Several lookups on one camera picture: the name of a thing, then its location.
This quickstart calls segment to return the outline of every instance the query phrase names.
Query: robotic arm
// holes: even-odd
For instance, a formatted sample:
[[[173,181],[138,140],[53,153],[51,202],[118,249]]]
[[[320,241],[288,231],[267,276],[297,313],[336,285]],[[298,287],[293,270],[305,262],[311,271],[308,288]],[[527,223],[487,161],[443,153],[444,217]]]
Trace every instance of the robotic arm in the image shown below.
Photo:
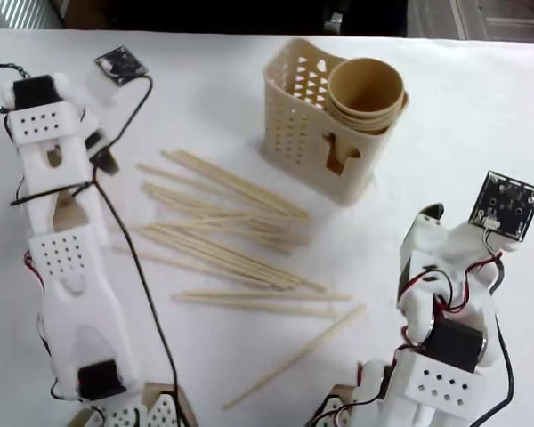
[[[421,211],[400,249],[398,309],[408,324],[393,363],[360,366],[357,387],[336,386],[309,427],[466,427],[477,417],[485,379],[476,367],[501,354],[491,295],[503,253],[530,225],[534,187],[489,172],[468,223],[447,230],[442,213]]]
[[[3,96],[29,193],[15,203],[26,209],[31,256],[47,289],[42,320],[59,393],[90,401],[138,396],[143,385],[138,361],[103,265],[101,247],[109,239],[101,201],[97,189],[86,186],[91,180],[86,141],[102,135],[99,122],[63,75],[14,82]],[[79,190],[69,199],[80,217],[65,225],[56,221],[63,213],[55,189]]]

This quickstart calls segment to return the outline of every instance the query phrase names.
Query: white table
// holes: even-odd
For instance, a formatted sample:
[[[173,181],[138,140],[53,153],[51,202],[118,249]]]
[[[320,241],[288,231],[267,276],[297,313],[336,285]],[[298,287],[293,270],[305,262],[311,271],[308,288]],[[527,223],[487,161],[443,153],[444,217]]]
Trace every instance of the white table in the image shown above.
[[[335,383],[352,383],[357,360],[388,360],[399,344],[395,309],[398,248],[420,208],[442,201],[445,224],[465,221],[489,169],[534,184],[534,44],[314,37],[344,57],[387,60],[405,78],[411,104],[396,128],[363,199],[352,208],[324,197],[267,165],[261,70],[286,37],[188,36],[120,32],[0,31],[0,62],[33,75],[63,71],[83,79],[91,60],[127,45],[148,66],[155,91],[115,147],[122,172],[103,183],[130,223],[158,209],[138,190],[140,159],[165,165],[162,148],[188,149],[284,194],[316,218],[312,243],[274,261],[351,292],[368,314],[276,381],[230,411],[221,404],[319,334],[326,320],[172,304],[186,288],[226,288],[221,280],[145,262],[150,287],[200,425],[298,426]],[[0,84],[7,75],[0,76]],[[126,88],[109,119],[115,132],[141,84]],[[53,375],[36,334],[40,293],[24,270],[27,228],[8,202],[20,165],[0,117],[0,426],[63,425],[72,404],[53,401]],[[147,378],[169,382],[156,331],[134,266],[109,254],[109,274],[130,313]],[[506,257],[497,304],[516,373],[514,403],[487,425],[534,426],[534,222],[518,253]],[[487,373],[493,395],[506,393],[501,364]]]

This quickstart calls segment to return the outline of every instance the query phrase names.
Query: stacked cups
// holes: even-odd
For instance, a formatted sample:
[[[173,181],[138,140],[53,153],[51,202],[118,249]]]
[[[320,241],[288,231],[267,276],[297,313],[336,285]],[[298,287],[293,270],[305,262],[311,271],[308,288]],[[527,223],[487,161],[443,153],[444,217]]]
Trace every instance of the stacked cups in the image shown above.
[[[400,73],[380,60],[345,60],[328,78],[328,114],[357,132],[384,133],[398,118],[404,99]],[[336,141],[336,159],[345,161],[353,149]]]

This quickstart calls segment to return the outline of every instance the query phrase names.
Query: floor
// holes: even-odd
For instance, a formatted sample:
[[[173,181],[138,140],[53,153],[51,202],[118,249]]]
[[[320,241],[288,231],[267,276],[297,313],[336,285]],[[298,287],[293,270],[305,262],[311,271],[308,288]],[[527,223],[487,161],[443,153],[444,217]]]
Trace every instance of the floor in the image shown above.
[[[408,36],[534,42],[534,0],[409,0]]]

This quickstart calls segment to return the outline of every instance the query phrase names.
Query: wooden base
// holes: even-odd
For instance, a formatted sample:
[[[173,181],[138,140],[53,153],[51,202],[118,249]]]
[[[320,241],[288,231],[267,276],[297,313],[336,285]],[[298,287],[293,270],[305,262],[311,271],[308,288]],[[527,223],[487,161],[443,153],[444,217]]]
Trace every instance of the wooden base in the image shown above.
[[[147,408],[147,412],[150,412],[161,394],[174,394],[175,390],[175,387],[171,384],[146,383],[144,391],[142,392],[142,404]],[[180,401],[180,407],[188,422],[187,427],[198,427],[196,416],[194,415],[182,388],[178,389],[178,400]],[[91,409],[81,409],[69,422],[68,427],[85,427],[92,414],[93,411]]]

